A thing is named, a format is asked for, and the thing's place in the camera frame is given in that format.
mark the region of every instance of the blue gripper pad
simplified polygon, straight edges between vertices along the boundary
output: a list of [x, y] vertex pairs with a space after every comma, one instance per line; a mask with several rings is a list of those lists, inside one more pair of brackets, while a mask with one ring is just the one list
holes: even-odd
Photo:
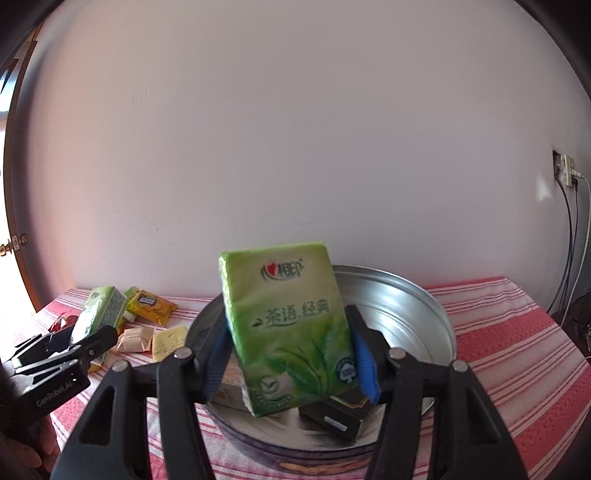
[[232, 335], [228, 329], [228, 323], [225, 322], [205, 366], [203, 392], [208, 401], [220, 388], [233, 348]]
[[382, 391], [378, 382], [378, 366], [370, 353], [367, 344], [363, 341], [357, 328], [349, 323], [355, 359], [359, 387], [364, 395], [367, 395], [371, 403], [377, 403]]

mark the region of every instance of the finger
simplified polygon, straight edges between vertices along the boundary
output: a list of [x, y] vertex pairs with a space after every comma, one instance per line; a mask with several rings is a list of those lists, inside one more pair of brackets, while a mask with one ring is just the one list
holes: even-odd
[[43, 468], [51, 473], [53, 467], [56, 465], [57, 458], [60, 456], [60, 447], [56, 444], [53, 451], [43, 459]]
[[6, 439], [6, 446], [16, 457], [16, 459], [26, 467], [39, 468], [41, 466], [41, 457], [37, 452], [27, 445], [12, 439]]
[[39, 430], [39, 444], [46, 455], [53, 452], [53, 448], [57, 445], [56, 430], [51, 423], [49, 416], [41, 419], [41, 429]]

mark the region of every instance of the metal screw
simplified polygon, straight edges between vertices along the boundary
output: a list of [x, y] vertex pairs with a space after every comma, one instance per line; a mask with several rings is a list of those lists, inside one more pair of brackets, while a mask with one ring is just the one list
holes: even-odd
[[461, 374], [468, 371], [468, 364], [464, 360], [454, 360], [452, 368]]
[[188, 346], [182, 346], [178, 350], [175, 351], [174, 357], [178, 358], [179, 360], [185, 360], [189, 358], [193, 354], [193, 351]]
[[125, 370], [127, 370], [129, 363], [127, 363], [125, 360], [119, 360], [118, 362], [115, 362], [113, 364], [113, 366], [111, 367], [111, 370], [113, 372], [123, 372]]
[[401, 348], [395, 347], [388, 350], [388, 356], [392, 360], [402, 360], [406, 356], [406, 352]]

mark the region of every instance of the white label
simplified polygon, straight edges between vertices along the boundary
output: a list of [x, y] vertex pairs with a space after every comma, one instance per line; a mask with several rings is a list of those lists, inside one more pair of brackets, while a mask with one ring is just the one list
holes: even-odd
[[331, 419], [330, 417], [324, 416], [324, 421], [329, 425], [339, 429], [341, 432], [347, 431], [347, 425], [343, 425], [341, 422]]

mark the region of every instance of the yellow snack packet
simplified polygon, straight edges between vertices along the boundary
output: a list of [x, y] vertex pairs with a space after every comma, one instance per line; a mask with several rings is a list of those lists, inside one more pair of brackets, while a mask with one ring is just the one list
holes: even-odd
[[152, 358], [154, 361], [160, 362], [177, 348], [181, 348], [186, 336], [187, 327], [185, 325], [156, 333], [152, 338]]
[[166, 325], [170, 313], [178, 308], [177, 304], [138, 287], [129, 288], [125, 296], [128, 301], [127, 311], [159, 325]]

